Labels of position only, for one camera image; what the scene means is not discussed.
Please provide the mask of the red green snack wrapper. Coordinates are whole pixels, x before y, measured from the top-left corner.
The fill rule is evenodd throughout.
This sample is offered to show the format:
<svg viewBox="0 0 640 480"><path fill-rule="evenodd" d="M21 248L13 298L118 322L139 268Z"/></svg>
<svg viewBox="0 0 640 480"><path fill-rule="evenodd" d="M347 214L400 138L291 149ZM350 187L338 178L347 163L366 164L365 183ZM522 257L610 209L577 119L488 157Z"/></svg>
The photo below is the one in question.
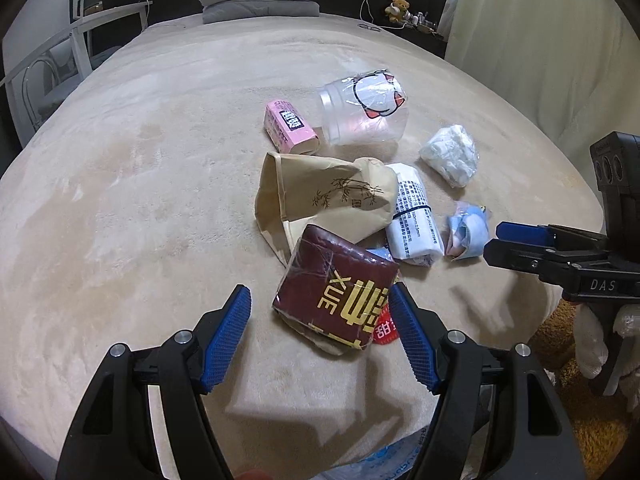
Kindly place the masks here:
<svg viewBox="0 0 640 480"><path fill-rule="evenodd" d="M375 254L388 261L394 261L390 251L386 247L368 248L368 252ZM390 344L399 337L396 325L390 315L390 306L384 304L381 314L378 316L373 332L373 342L375 344Z"/></svg>

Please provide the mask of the light blue carton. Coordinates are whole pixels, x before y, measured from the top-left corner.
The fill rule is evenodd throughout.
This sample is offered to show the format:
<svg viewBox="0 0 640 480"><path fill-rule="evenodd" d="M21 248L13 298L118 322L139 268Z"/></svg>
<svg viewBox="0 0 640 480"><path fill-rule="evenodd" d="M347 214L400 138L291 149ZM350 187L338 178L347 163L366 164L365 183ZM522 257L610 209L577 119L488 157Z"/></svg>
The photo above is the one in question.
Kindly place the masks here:
<svg viewBox="0 0 640 480"><path fill-rule="evenodd" d="M489 240L488 213L484 206L457 202L448 217L445 255L452 260L480 258Z"/></svg>

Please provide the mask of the maroon gold snack packet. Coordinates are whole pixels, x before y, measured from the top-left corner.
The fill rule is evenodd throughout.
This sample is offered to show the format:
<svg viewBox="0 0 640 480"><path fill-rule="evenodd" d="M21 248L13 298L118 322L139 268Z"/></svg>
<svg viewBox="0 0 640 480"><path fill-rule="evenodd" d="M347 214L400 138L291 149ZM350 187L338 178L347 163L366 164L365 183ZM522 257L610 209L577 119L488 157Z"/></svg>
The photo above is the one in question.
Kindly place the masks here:
<svg viewBox="0 0 640 480"><path fill-rule="evenodd" d="M326 352L363 350L397 278L398 264L310 224L296 243L273 310Z"/></svg>

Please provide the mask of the white tissue ball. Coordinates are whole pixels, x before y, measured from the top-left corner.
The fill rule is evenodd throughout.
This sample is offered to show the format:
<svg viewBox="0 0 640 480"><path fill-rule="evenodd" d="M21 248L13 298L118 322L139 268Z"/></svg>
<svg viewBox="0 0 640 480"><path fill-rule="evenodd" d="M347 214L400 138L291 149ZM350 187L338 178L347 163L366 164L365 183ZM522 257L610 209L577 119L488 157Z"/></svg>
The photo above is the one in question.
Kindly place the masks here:
<svg viewBox="0 0 640 480"><path fill-rule="evenodd" d="M452 188L465 188L480 161L474 139L462 125L440 128L420 148L419 156Z"/></svg>

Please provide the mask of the trash bin with clear bag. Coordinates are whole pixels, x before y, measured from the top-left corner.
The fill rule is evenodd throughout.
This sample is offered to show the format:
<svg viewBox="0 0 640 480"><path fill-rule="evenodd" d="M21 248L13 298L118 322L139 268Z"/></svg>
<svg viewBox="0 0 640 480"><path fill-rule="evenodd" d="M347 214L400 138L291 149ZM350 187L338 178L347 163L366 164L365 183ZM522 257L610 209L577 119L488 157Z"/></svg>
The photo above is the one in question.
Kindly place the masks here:
<svg viewBox="0 0 640 480"><path fill-rule="evenodd" d="M380 448L355 463L337 466L314 476L314 480L395 480L412 469L426 439L428 427Z"/></svg>

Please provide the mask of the white rolled printed paper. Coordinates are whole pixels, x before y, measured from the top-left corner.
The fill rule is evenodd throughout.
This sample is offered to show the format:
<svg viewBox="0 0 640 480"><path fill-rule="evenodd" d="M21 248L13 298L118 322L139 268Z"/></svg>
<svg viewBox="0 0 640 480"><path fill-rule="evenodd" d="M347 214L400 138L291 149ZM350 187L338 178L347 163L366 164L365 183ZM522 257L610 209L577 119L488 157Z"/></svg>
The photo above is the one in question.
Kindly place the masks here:
<svg viewBox="0 0 640 480"><path fill-rule="evenodd" d="M418 170L406 164L389 164L396 174L398 193L392 222L386 226L392 256L413 266L432 266L444 255L426 189Z"/></svg>

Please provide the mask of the brown paper bag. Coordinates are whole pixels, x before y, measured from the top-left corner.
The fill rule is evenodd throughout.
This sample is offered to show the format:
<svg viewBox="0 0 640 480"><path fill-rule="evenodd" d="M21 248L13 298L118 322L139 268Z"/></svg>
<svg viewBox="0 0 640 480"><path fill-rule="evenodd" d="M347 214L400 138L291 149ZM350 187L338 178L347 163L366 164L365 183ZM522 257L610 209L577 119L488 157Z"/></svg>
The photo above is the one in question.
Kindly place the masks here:
<svg viewBox="0 0 640 480"><path fill-rule="evenodd" d="M288 263L313 224L359 243L392 222L396 174L380 160L268 153L255 198L255 219L280 263Z"/></svg>

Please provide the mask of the orange shaggy rug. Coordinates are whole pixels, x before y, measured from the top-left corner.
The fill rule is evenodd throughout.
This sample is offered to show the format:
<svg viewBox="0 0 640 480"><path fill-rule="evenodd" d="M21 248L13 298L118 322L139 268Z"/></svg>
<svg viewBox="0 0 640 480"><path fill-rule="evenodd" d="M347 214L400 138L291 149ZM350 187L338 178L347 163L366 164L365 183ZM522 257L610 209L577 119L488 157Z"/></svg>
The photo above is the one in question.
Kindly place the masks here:
<svg viewBox="0 0 640 480"><path fill-rule="evenodd" d="M572 423L587 477L597 479L623 449L631 434L632 419L621 394L598 396L582 376L575 359L575 313L574 304L560 301L528 344L541 365L554 374L555 390Z"/></svg>

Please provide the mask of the beige plush bed blanket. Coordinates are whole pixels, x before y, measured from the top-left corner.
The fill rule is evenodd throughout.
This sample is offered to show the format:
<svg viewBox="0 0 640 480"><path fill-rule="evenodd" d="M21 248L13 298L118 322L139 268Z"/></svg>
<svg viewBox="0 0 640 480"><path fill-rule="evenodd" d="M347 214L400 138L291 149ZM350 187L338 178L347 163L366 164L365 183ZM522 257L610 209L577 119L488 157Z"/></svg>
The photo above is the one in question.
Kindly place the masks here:
<svg viewBox="0 0 640 480"><path fill-rule="evenodd" d="M66 432L105 352L161 344L250 288L250 326L204 403L235 471L307 479L413 434L435 399L399 342L338 359L299 337L271 303L283 266L254 200L265 105L318 122L317 90L386 68L407 92L397 143L416 165L439 128L465 126L480 166L462 191L421 168L438 220L457 202L492 222L602 226L588 182L508 102L435 55L349 18L156 24L91 74L1 180L1 419L29 463L55 475Z"/></svg>

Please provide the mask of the clear plastic cup with cartoon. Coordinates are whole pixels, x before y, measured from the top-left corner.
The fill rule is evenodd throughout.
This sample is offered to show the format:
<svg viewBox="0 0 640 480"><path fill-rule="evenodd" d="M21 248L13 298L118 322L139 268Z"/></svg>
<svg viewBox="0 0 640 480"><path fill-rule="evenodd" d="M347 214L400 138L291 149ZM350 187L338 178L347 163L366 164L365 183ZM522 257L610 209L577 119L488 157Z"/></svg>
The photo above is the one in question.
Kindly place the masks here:
<svg viewBox="0 0 640 480"><path fill-rule="evenodd" d="M407 95L389 70L370 70L318 91L322 132L332 146L398 141L408 124Z"/></svg>

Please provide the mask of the cream curtain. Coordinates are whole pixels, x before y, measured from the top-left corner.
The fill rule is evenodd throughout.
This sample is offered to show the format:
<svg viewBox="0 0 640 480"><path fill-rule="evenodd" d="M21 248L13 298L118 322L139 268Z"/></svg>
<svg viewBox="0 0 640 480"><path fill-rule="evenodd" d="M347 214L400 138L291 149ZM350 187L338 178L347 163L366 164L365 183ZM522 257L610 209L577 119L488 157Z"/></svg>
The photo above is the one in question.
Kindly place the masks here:
<svg viewBox="0 0 640 480"><path fill-rule="evenodd" d="M457 0L446 59L527 117L589 185L590 145L639 131L639 38L614 0Z"/></svg>

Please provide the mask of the small pink box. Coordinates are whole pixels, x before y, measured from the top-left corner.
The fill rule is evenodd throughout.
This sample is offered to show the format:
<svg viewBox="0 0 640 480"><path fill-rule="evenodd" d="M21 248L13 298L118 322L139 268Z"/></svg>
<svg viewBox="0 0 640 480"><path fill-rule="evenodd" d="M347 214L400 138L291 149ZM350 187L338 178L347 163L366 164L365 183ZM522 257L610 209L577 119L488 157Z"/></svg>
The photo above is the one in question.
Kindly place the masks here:
<svg viewBox="0 0 640 480"><path fill-rule="evenodd" d="M312 155L320 148L318 134L291 102L269 102L265 108L264 129L281 154Z"/></svg>

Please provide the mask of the brown teddy bear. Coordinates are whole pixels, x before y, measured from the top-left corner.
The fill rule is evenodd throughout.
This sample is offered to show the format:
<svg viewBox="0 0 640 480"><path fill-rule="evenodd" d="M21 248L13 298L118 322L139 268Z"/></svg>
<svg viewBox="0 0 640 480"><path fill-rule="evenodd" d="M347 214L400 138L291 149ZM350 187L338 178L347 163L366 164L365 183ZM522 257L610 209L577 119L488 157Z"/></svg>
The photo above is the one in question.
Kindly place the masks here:
<svg viewBox="0 0 640 480"><path fill-rule="evenodd" d="M392 24L404 24L407 21L410 3L407 0L392 0L385 8L385 14Z"/></svg>

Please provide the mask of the lower grey folded pillow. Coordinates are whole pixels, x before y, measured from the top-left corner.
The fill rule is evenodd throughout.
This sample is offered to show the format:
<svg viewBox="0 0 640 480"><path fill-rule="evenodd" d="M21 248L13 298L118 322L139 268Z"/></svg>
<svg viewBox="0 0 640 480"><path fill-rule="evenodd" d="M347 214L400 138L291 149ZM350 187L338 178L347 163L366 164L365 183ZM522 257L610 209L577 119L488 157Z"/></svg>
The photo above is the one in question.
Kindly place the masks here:
<svg viewBox="0 0 640 480"><path fill-rule="evenodd" d="M319 14L320 6L312 0L228 0L206 6L203 10L203 23L212 24L264 16L318 18Z"/></svg>

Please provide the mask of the white side table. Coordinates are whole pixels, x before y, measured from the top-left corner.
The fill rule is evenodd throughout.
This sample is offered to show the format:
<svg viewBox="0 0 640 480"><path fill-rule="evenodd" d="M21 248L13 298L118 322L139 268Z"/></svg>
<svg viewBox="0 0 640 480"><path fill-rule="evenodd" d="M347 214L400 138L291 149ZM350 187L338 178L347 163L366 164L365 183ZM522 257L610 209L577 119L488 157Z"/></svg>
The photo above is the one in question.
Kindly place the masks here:
<svg viewBox="0 0 640 480"><path fill-rule="evenodd" d="M2 78L1 87L6 90L12 120L21 146L25 146L39 129L32 128L21 97L21 82L25 68L36 58L48 54L58 64L61 74L77 76L79 86L110 54L115 52L111 48L104 54L91 55L87 42L90 32L100 26L133 15L140 18L142 28L147 28L150 6L149 1L130 3L78 18L29 52L21 62L6 72Z"/></svg>

